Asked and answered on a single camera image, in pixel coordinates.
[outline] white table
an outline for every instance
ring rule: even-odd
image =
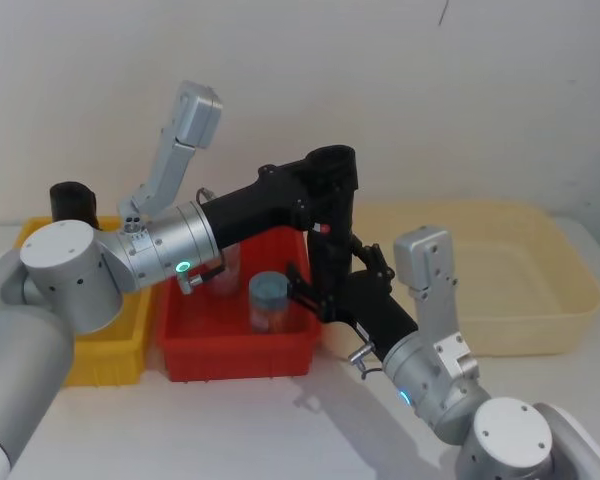
[[[559,220],[600,280],[600,248]],[[0,251],[17,228],[0,227]],[[573,354],[480,360],[495,396],[558,404],[600,443],[600,314]],[[56,398],[13,480],[452,479],[442,445],[382,374],[361,382],[317,354],[303,378],[71,388]]]

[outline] beige plastic bin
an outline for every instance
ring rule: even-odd
[[[577,346],[600,307],[600,286],[550,217],[492,201],[359,204],[354,211],[356,235],[379,243],[392,267],[394,239],[425,224],[452,233],[460,327],[475,354],[557,354]],[[407,288],[393,285],[396,301],[415,314]],[[361,345],[342,324],[325,326],[323,344],[340,358]]]

